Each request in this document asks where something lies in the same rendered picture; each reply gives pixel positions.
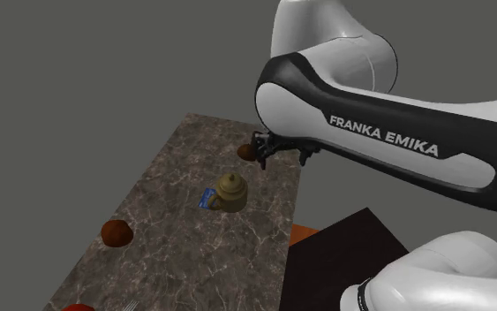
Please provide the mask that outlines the large brown ball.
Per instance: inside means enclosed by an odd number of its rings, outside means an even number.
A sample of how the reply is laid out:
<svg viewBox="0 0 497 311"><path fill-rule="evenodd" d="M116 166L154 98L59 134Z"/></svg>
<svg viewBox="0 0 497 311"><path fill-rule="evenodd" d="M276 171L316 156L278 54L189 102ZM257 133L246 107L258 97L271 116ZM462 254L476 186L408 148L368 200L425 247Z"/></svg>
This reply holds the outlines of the large brown ball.
<svg viewBox="0 0 497 311"><path fill-rule="evenodd" d="M109 220L101 229L102 242L107 247L124 247L132 242L133 237L133 230L125 220Z"/></svg>

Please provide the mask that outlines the gold lidded teapot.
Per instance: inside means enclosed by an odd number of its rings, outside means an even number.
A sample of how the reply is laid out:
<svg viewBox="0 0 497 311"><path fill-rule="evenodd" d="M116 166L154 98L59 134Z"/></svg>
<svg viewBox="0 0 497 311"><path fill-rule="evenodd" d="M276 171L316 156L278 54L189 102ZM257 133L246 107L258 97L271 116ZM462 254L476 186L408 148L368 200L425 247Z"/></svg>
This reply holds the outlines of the gold lidded teapot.
<svg viewBox="0 0 497 311"><path fill-rule="evenodd" d="M215 194L207 201L211 210L236 213L247 203L248 185L246 180L235 172L219 177L215 184Z"/></svg>

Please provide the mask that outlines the blue card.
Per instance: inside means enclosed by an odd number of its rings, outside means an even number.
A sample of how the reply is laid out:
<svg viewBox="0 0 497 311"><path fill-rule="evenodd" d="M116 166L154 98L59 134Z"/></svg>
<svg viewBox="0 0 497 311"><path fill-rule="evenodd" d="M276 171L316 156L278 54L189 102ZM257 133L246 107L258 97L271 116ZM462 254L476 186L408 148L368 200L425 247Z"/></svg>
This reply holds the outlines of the blue card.
<svg viewBox="0 0 497 311"><path fill-rule="evenodd" d="M203 209L209 209L208 201L214 194L216 194L216 191L213 188L207 187L200 198L198 206Z"/></svg>

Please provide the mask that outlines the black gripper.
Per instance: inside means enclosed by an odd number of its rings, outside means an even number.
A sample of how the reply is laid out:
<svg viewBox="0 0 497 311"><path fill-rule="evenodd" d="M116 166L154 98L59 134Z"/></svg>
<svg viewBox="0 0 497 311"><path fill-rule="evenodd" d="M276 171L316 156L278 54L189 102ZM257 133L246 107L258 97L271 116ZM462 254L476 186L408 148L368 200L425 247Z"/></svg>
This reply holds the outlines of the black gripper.
<svg viewBox="0 0 497 311"><path fill-rule="evenodd" d="M299 163L302 167L305 166L308 158L320 152L320 148L315 146L300 147L298 140L274 136L272 133L262 133L259 131L252 133L250 145L253 149L255 160L260 164L262 170L266 169L267 159L274 152L298 149Z"/></svg>

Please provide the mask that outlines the small brown ball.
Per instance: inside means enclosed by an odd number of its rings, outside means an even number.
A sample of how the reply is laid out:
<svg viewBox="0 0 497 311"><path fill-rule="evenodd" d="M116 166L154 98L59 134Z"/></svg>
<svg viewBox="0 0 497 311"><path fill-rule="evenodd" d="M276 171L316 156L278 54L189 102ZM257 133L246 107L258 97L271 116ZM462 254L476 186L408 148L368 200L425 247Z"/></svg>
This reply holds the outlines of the small brown ball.
<svg viewBox="0 0 497 311"><path fill-rule="evenodd" d="M237 155L248 162L254 162L256 160L256 151L251 144L243 144L237 149Z"/></svg>

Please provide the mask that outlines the dark robot stand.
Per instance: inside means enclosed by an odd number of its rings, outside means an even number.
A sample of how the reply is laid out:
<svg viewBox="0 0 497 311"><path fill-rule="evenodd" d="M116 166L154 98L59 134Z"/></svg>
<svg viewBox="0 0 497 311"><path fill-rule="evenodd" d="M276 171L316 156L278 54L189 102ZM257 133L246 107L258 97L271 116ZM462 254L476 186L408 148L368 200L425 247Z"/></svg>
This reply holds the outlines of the dark robot stand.
<svg viewBox="0 0 497 311"><path fill-rule="evenodd" d="M340 311L343 292L408 250L364 208L289 247L279 311Z"/></svg>

